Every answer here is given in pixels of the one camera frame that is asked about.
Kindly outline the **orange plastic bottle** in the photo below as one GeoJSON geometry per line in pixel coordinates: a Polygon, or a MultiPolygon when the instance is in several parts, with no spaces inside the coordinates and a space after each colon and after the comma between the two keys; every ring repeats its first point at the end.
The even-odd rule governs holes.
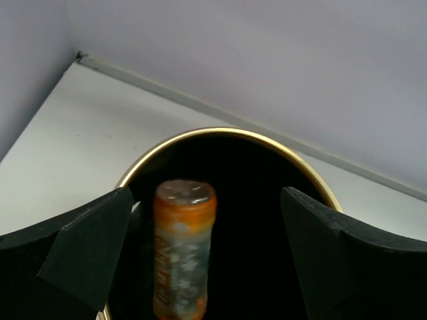
{"type": "Polygon", "coordinates": [[[202,319],[217,198],[213,187],[191,180],[161,183],[153,204],[154,293],[158,319],[202,319]]]}

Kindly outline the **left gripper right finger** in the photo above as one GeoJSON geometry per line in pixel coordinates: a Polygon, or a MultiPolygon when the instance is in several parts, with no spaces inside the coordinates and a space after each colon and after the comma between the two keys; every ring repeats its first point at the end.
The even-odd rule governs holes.
{"type": "Polygon", "coordinates": [[[280,201],[309,319],[426,318],[426,242],[363,223],[291,187],[280,201]]]}

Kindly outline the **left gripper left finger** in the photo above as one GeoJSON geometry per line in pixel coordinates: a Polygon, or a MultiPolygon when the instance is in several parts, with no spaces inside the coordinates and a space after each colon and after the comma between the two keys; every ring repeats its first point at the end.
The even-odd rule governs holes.
{"type": "Polygon", "coordinates": [[[2,319],[95,319],[109,296],[133,206],[120,187],[1,236],[2,319]]]}

